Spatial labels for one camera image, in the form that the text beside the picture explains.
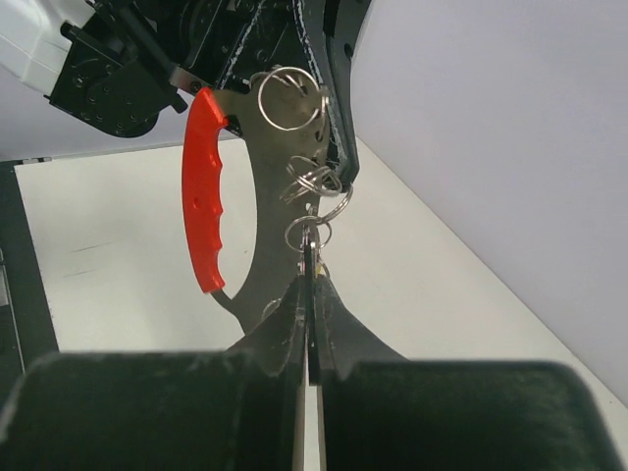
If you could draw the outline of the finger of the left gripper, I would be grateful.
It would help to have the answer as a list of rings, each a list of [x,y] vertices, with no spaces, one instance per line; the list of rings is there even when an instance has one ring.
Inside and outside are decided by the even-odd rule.
[[[328,116],[337,155],[336,173],[344,186],[351,186],[360,170],[350,77],[357,40],[370,5],[368,0],[291,3],[307,70],[329,91]]]
[[[245,91],[280,66],[309,69],[293,1],[191,1],[178,22],[183,58],[176,87]]]

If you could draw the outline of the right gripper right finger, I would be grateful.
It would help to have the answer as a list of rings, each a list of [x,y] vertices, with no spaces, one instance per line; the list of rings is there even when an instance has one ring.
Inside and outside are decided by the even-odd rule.
[[[410,360],[316,283],[326,470],[619,470],[578,374],[550,361]]]

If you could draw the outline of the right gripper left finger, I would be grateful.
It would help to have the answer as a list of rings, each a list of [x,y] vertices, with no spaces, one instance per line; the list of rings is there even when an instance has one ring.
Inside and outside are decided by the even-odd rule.
[[[50,354],[1,413],[5,470],[299,470],[305,300],[224,351]]]

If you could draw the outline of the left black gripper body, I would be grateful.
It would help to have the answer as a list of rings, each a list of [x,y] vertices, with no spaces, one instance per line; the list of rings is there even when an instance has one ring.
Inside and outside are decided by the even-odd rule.
[[[115,137],[140,137],[162,110],[181,114],[196,92],[183,68],[191,1],[89,1],[83,26],[64,21],[71,48],[48,96],[55,108]]]

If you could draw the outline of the red handled key organizer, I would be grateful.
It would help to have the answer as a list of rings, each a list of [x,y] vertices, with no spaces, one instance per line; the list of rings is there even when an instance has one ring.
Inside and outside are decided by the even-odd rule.
[[[277,66],[253,75],[245,93],[207,86],[195,94],[183,139],[182,205],[189,257],[200,289],[251,333],[279,304],[296,273],[302,236],[318,248],[319,229],[348,205],[353,187],[327,162],[330,92],[309,72]],[[252,261],[234,296],[224,292],[219,134],[237,123],[252,173],[256,232]]]

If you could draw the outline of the yellow key tag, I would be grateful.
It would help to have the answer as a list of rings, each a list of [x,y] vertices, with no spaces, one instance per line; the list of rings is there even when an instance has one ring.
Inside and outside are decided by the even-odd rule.
[[[319,262],[317,264],[317,275],[318,276],[328,276],[328,269],[326,267],[326,265],[323,262]]]

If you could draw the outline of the black key tag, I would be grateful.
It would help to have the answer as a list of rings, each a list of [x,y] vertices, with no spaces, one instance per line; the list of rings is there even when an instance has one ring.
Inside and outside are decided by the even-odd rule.
[[[302,237],[302,272],[305,289],[305,314],[307,324],[307,360],[308,377],[311,386],[318,386],[320,382],[320,361],[316,340],[316,277],[317,255],[316,239],[313,230],[303,229]]]

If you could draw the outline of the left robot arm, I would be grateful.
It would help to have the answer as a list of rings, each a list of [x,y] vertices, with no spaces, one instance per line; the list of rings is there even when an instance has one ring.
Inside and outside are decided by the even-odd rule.
[[[152,131],[208,86],[244,91],[277,66],[330,93],[332,166],[359,172],[350,75],[367,1],[5,1],[1,64],[49,104],[118,138]]]

